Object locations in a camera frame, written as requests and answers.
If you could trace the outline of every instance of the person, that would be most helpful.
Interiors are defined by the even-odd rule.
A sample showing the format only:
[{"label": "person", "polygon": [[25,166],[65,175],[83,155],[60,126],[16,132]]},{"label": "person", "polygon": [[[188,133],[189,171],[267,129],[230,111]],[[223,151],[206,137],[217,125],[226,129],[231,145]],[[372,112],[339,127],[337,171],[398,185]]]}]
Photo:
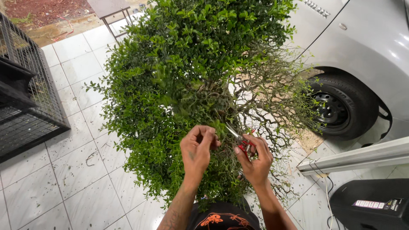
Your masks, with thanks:
[{"label": "person", "polygon": [[[266,141],[252,135],[244,134],[243,137],[254,143],[258,159],[249,161],[238,147],[235,147],[234,151],[243,167],[245,178],[258,196],[267,230],[296,230],[275,197],[267,178],[273,156]],[[209,126],[197,125],[182,139],[180,150],[185,170],[184,180],[158,230],[260,229],[258,219],[245,199],[244,207],[218,201],[212,203],[204,213],[198,212],[197,203],[193,204],[202,176],[210,162],[210,149],[219,146],[215,129]]]}]

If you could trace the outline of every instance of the black shirt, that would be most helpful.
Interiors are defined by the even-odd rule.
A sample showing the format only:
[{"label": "black shirt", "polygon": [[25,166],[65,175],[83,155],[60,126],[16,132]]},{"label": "black shirt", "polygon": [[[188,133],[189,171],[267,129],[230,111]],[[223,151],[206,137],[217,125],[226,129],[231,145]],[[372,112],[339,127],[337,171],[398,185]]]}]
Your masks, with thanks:
[{"label": "black shirt", "polygon": [[243,200],[243,207],[217,201],[205,212],[198,211],[198,203],[193,204],[186,230],[261,230],[257,216]]}]

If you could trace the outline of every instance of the pruning shears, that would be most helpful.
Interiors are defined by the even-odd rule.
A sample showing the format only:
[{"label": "pruning shears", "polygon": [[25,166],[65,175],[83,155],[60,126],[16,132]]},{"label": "pruning shears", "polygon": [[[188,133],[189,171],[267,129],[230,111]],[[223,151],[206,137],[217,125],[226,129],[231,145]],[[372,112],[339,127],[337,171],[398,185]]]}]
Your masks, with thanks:
[{"label": "pruning shears", "polygon": [[250,160],[247,152],[250,151],[251,146],[255,147],[256,145],[254,145],[250,141],[246,142],[246,139],[244,139],[242,135],[239,135],[238,133],[236,133],[230,125],[226,124],[226,128],[233,134],[237,142],[240,143],[238,147],[244,152],[244,154],[246,154],[247,159]]}]

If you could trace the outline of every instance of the metal cage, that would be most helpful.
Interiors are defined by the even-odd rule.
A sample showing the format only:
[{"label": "metal cage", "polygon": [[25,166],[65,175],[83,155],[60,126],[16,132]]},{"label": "metal cage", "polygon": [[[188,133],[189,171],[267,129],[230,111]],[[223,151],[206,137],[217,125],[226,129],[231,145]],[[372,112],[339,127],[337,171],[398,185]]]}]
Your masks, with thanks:
[{"label": "metal cage", "polygon": [[1,13],[0,56],[36,73],[29,92],[37,107],[20,110],[0,104],[0,162],[4,162],[70,127],[43,51]]}]

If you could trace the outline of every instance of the black speaker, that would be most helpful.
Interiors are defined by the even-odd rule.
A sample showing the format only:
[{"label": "black speaker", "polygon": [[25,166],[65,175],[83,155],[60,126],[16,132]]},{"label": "black speaker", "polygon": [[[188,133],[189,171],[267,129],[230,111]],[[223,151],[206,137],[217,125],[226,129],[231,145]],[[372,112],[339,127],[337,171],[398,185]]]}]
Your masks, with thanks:
[{"label": "black speaker", "polygon": [[409,229],[409,179],[353,180],[330,199],[334,216],[349,230]]}]

